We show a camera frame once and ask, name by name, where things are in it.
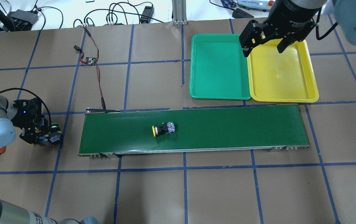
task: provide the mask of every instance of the black wire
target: black wire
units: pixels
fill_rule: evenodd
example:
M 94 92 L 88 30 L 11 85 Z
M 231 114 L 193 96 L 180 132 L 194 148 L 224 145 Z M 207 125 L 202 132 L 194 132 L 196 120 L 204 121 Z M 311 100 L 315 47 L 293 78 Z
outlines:
M 137 7 L 135 7 L 135 6 L 133 6 L 132 4 L 130 4 L 130 3 L 127 3 L 127 2 L 118 2 L 118 3 L 116 3 L 114 6 L 113 6 L 113 9 L 111 10 L 112 12 L 114 11 L 114 7 L 116 7 L 117 5 L 118 6 L 120 6 L 121 8 L 123 8 L 120 4 L 128 4 L 129 6 L 132 6 L 134 9 L 135 9 L 135 11 L 137 11 L 137 14 L 138 14 L 138 23 L 140 23 L 140 21 L 141 21 L 141 17 L 139 17 L 139 11 L 137 10 Z M 124 14 L 124 16 L 125 16 L 125 21 L 127 22 L 127 24 L 128 24 L 128 21 L 127 21 L 127 15 L 126 14 Z
M 0 1 L 0 6 L 4 10 L 5 14 L 8 14 L 7 11 L 5 10 L 5 8 L 3 7 L 3 5 L 1 4 L 1 1 Z
M 333 26 L 331 26 L 330 29 L 325 34 L 323 34 L 321 37 L 319 37 L 319 20 L 321 18 L 321 13 L 322 13 L 322 8 L 319 9 L 318 16 L 316 17 L 316 39 L 317 40 L 322 40 L 323 38 L 327 37 L 327 35 L 329 35 L 338 26 L 338 23 L 335 22 L 333 24 Z
M 87 17 L 87 24 L 90 25 L 90 23 L 88 23 L 88 19 L 90 19 L 92 21 L 92 24 L 95 26 L 94 20 L 92 20 L 90 17 Z
M 113 17 L 113 15 L 115 15 L 116 16 L 116 23 L 117 23 L 117 21 L 118 21 L 118 17 L 117 17 L 117 15 L 116 15 L 116 13 L 114 13 L 114 12 L 110 12 L 110 13 L 108 13 L 107 15 L 106 15 L 106 22 L 110 22 L 111 23 L 111 21 L 110 20 L 107 20 L 108 18 L 109 18 L 109 14 L 112 14 L 111 16 Z
M 145 3 L 150 3 L 150 4 L 152 4 L 152 7 L 153 7 L 153 3 L 151 3 L 151 2 L 142 2 L 141 4 L 137 4 L 137 5 L 134 5 L 134 6 L 140 6 L 140 5 L 145 4 Z
M 32 91 L 30 91 L 30 90 L 27 90 L 27 89 L 24 89 L 24 88 L 7 88 L 7 89 L 4 89 L 4 90 L 0 91 L 0 94 L 1 94 L 1 93 L 4 93 L 4 92 L 11 91 L 11 90 L 22 90 L 22 91 L 26 91 L 26 92 L 28 92 L 28 93 L 31 93 L 33 96 L 37 97 L 38 100 L 44 105 L 45 109 L 47 110 L 48 119 L 49 119 L 49 126 L 52 124 L 52 122 L 51 122 L 51 113 L 49 112 L 49 109 L 48 109 L 47 105 L 44 103 L 44 101 L 43 101 L 39 96 L 37 96 L 34 92 L 32 92 Z
M 53 8 L 53 9 L 56 9 L 56 10 L 58 10 L 58 11 L 60 12 L 60 14 L 62 15 L 62 22 L 60 23 L 59 28 L 62 28 L 62 25 L 63 25 L 63 13 L 62 13 L 62 11 L 60 11 L 60 9 L 55 8 L 55 7 L 52 7 L 52 6 L 42 6 L 42 7 L 39 7 L 39 9 L 43 9 L 43 8 Z
M 110 11 L 110 10 L 108 10 L 107 8 L 94 9 L 94 10 L 90 11 L 89 13 L 87 13 L 87 15 L 86 15 L 85 17 L 87 17 L 90 13 L 93 13 L 93 12 L 99 11 L 99 10 Z M 120 12 L 120 13 L 127 13 L 127 14 L 130 14 L 130 15 L 137 15 L 136 13 L 130 13 L 130 12 Z M 160 23 L 164 23 L 163 21 L 157 20 L 157 19 L 155 19 L 155 18 L 153 18 L 153 17 L 145 16 L 145 15 L 142 15 L 142 14 L 139 14 L 139 15 L 140 15 L 140 16 L 143 16 L 143 17 L 145 17 L 145 18 L 149 18 L 149 19 L 158 21 L 158 22 L 160 22 Z
M 42 15 L 43 15 L 43 17 L 44 17 L 44 24 L 43 24 L 43 27 L 41 27 L 41 30 L 43 30 L 44 29 L 44 27 L 45 27 L 45 23 L 47 22 L 47 19 L 45 18 L 45 15 L 44 15 L 44 13 L 41 11 L 41 10 L 38 10 Z
M 125 14 L 125 10 L 124 10 L 124 8 L 119 4 L 119 3 L 112 3 L 112 4 L 110 4 L 110 6 L 109 6 L 109 11 L 110 11 L 110 8 L 111 8 L 111 6 L 114 4 L 114 6 L 113 6 L 113 9 L 111 10 L 112 12 L 114 11 L 114 7 L 115 6 L 120 6 L 120 8 L 121 8 L 121 10 L 123 10 L 123 13 L 124 13 L 124 17 L 125 17 L 125 23 L 126 24 L 128 24 L 128 20 L 127 20 L 127 14 Z
M 84 24 L 82 23 L 82 21 L 80 19 L 75 19 L 73 22 L 73 28 L 75 27 L 74 24 L 76 23 L 76 21 L 80 21 L 81 25 L 84 26 Z
M 37 2 L 38 2 L 38 0 L 36 0 L 36 2 L 34 3 L 34 6 L 33 6 L 33 8 L 30 10 L 30 12 L 32 12 L 32 11 L 36 8 Z
M 226 8 L 226 9 L 230 9 L 230 10 L 232 10 L 232 11 L 235 11 L 234 9 L 232 9 L 232 8 L 228 8 L 228 7 L 225 7 L 225 6 L 219 6 L 219 5 L 217 5 L 217 4 L 214 4 L 214 3 L 212 3 L 211 2 L 211 0 L 208 0 L 211 4 L 213 4 L 213 5 L 215 5 L 215 6 L 218 6 L 218 7 L 221 7 L 221 8 Z

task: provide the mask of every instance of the green tray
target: green tray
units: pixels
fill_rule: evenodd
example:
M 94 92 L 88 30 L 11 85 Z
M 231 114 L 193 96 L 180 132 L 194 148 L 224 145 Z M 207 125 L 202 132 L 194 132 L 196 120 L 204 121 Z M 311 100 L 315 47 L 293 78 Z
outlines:
M 176 132 L 154 137 L 169 121 Z M 79 156 L 307 146 L 298 105 L 257 106 L 87 114 Z
M 251 98 L 247 59 L 239 34 L 196 34 L 192 37 L 189 94 L 193 98 Z

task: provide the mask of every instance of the cable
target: cable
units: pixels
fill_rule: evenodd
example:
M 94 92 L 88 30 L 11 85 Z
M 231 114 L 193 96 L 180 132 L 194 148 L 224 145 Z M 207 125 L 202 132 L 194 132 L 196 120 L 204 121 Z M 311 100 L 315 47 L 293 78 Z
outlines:
M 73 28 L 75 27 L 74 24 L 76 23 L 76 21 L 80 21 L 81 26 L 84 26 L 84 24 L 82 23 L 82 21 L 80 19 L 75 19 L 74 22 L 73 22 Z
M 87 24 L 90 25 L 90 23 L 88 22 L 88 20 L 92 21 L 92 24 L 95 26 L 94 20 L 92 20 L 90 17 L 87 17 Z
M 99 86 L 99 93 L 101 95 L 101 104 L 102 104 L 102 108 L 105 110 L 106 109 L 106 104 L 105 104 L 105 100 L 103 98 L 103 93 L 102 93 L 102 88 L 101 88 L 101 71 L 98 67 L 98 64 L 97 64 L 97 61 L 99 59 L 99 48 L 98 46 L 96 45 L 95 43 L 95 40 L 94 38 L 92 37 L 91 33 L 88 31 L 87 27 L 83 27 L 85 32 L 88 34 L 88 36 L 91 38 L 92 42 L 94 43 L 95 47 L 96 47 L 96 58 L 95 58 L 95 62 L 94 62 L 94 65 L 95 65 L 95 70 L 96 70 L 96 76 L 97 76 L 97 79 L 98 79 L 98 86 Z M 77 46 L 74 46 L 74 48 L 78 51 L 80 51 L 82 53 L 81 55 L 81 58 L 80 58 L 80 62 L 84 63 L 84 64 L 87 64 L 88 61 L 85 61 L 83 60 L 84 58 L 84 51 L 82 49 L 80 49 L 79 47 Z
M 322 12 L 322 8 L 319 9 L 318 16 L 316 17 L 316 39 L 317 40 L 322 40 L 323 38 L 327 37 L 327 35 L 329 35 L 338 26 L 338 23 L 335 22 L 333 24 L 333 26 L 331 26 L 330 29 L 325 34 L 323 34 L 321 37 L 319 37 L 319 19 L 321 18 L 321 12 Z
M 114 11 L 114 7 L 116 7 L 117 5 L 118 6 L 120 6 L 121 8 L 123 8 L 120 4 L 128 4 L 129 6 L 131 6 L 131 7 L 133 7 L 134 9 L 135 9 L 135 11 L 137 11 L 137 14 L 138 14 L 138 23 L 140 23 L 140 21 L 141 21 L 141 17 L 139 17 L 139 11 L 137 10 L 137 8 L 135 7 L 135 6 L 133 6 L 132 4 L 130 4 L 130 3 L 127 3 L 127 2 L 118 2 L 118 3 L 116 3 L 114 6 L 113 6 L 113 9 L 111 10 L 112 12 Z M 128 21 L 127 21 L 127 15 L 126 14 L 124 14 L 124 16 L 125 16 L 125 21 L 127 22 L 127 24 L 128 24 Z
M 134 5 L 134 6 L 140 6 L 140 5 L 145 4 L 145 3 L 150 3 L 152 5 L 152 7 L 153 7 L 153 3 L 151 3 L 151 2 L 142 2 L 141 4 L 137 4 L 137 5 Z
M 113 4 L 114 4 L 114 6 L 113 6 L 113 9 L 111 10 L 111 12 L 113 13 L 115 6 L 117 6 L 117 5 L 120 6 L 121 10 L 123 10 L 123 13 L 124 13 L 125 23 L 128 25 L 127 14 L 126 14 L 124 8 L 123 8 L 119 3 L 112 3 L 112 4 L 110 4 L 110 6 L 109 6 L 109 11 L 110 11 L 110 8 L 111 8 L 111 6 L 112 6 Z
M 47 19 L 45 18 L 45 15 L 44 15 L 44 13 L 42 12 L 41 9 L 40 9 L 40 10 L 37 10 L 37 11 L 39 11 L 39 12 L 43 15 L 43 17 L 44 17 L 44 24 L 43 24 L 43 27 L 41 27 L 41 30 L 43 30 L 44 27 L 45 27 L 45 23 L 47 22 Z
M 110 13 L 108 13 L 108 14 L 106 15 L 106 22 L 110 22 L 110 24 L 111 24 L 111 21 L 110 21 L 110 20 L 107 20 L 107 19 L 109 18 L 109 15 L 110 15 L 110 14 L 112 14 L 112 15 L 111 15 L 112 18 L 113 18 L 113 15 L 116 16 L 116 23 L 117 23 L 118 17 L 117 17 L 117 15 L 116 15 L 114 12 L 110 12 Z
M 38 2 L 38 0 L 36 0 L 36 2 L 34 3 L 34 6 L 33 6 L 33 8 L 30 10 L 30 12 L 33 12 L 33 10 L 37 7 L 36 5 L 37 5 L 37 2 Z
M 39 9 L 43 9 L 43 8 L 53 8 L 53 9 L 56 9 L 56 10 L 58 10 L 58 11 L 60 12 L 60 14 L 62 15 L 62 22 L 60 23 L 59 28 L 62 28 L 62 25 L 63 25 L 63 13 L 62 13 L 62 11 L 60 11 L 60 9 L 55 8 L 55 7 L 52 7 L 52 6 L 42 6 L 42 7 L 39 7 Z
M 0 6 L 1 6 L 1 8 L 4 10 L 4 12 L 5 12 L 6 14 L 8 14 L 8 13 L 6 12 L 5 8 L 3 7 L 3 5 L 1 4 L 1 1 L 0 1 Z
M 93 12 L 99 11 L 99 10 L 110 11 L 110 10 L 108 10 L 108 9 L 103 9 L 103 8 L 94 9 L 94 10 L 90 11 L 89 13 L 87 13 L 87 15 L 86 15 L 85 17 L 87 17 L 90 13 L 93 13 Z M 130 15 L 137 15 L 136 13 L 130 13 L 130 12 L 120 12 L 120 11 L 114 11 L 114 12 L 127 13 L 127 14 L 130 14 Z M 145 18 L 150 18 L 150 19 L 152 19 L 152 20 L 154 20 L 154 21 L 158 21 L 158 22 L 160 22 L 160 23 L 164 23 L 163 21 L 157 20 L 157 19 L 155 19 L 155 18 L 153 18 L 153 17 L 145 16 L 145 15 L 142 15 L 142 14 L 139 14 L 139 15 L 140 15 L 140 16 L 143 16 L 143 17 L 145 17 Z
M 214 3 L 212 3 L 211 2 L 211 0 L 208 0 L 211 4 L 213 4 L 213 5 L 215 5 L 215 6 L 218 6 L 218 7 L 221 7 L 221 8 L 226 8 L 226 9 L 230 9 L 230 10 L 232 10 L 232 11 L 235 11 L 234 9 L 232 9 L 232 8 L 228 8 L 228 7 L 225 7 L 225 6 L 219 6 L 219 5 L 217 5 L 217 4 L 214 4 Z
M 4 89 L 4 90 L 0 91 L 0 94 L 1 94 L 1 93 L 4 93 L 4 92 L 11 91 L 11 90 L 22 90 L 22 91 L 26 91 L 26 92 L 28 92 L 28 93 L 31 93 L 33 96 L 37 97 L 38 100 L 44 105 L 45 109 L 47 110 L 48 119 L 49 119 L 49 125 L 52 124 L 52 121 L 51 121 L 51 113 L 49 112 L 49 109 L 48 109 L 47 105 L 44 103 L 44 101 L 43 101 L 39 96 L 37 96 L 34 92 L 32 92 L 32 91 L 30 91 L 30 90 L 27 90 L 27 89 L 24 89 L 24 88 L 7 88 L 7 89 Z

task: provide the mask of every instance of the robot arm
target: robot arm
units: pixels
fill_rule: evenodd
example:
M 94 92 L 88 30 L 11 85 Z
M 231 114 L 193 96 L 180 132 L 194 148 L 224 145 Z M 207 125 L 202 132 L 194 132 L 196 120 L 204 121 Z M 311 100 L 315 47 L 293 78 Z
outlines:
M 327 0 L 276 0 L 268 18 L 263 23 L 251 20 L 239 36 L 243 54 L 248 57 L 251 50 L 269 40 L 282 39 L 277 45 L 282 53 L 295 41 L 303 41 L 317 26 L 313 17 Z M 356 45 L 356 1 L 333 0 L 337 23 L 343 28 L 349 42 Z
M 31 100 L 10 101 L 0 95 L 0 148 L 14 141 L 14 126 L 22 129 L 19 137 L 29 144 L 50 145 L 61 142 L 62 132 L 58 124 L 48 125 L 48 120 L 41 114 L 42 103 L 37 96 Z

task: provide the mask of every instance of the table surface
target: table surface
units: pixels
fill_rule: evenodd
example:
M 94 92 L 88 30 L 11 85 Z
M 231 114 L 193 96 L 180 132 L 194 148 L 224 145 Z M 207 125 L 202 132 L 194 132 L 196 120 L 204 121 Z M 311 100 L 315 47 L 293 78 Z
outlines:
M 321 30 L 331 20 L 321 17 Z M 107 108 L 274 105 L 188 94 L 191 37 L 237 34 L 247 22 L 91 27 Z M 356 47 L 339 27 L 322 41 L 313 31 L 306 41 L 320 93 L 317 102 L 299 106 L 310 148 L 89 159 L 77 156 L 84 110 L 101 103 L 95 68 L 80 65 L 73 49 L 96 54 L 84 30 L 0 33 L 0 90 L 22 86 L 38 94 L 65 137 L 61 148 L 20 139 L 9 145 L 0 155 L 0 198 L 56 220 L 93 215 L 101 223 L 356 223 Z M 18 91 L 3 95 L 31 98 Z

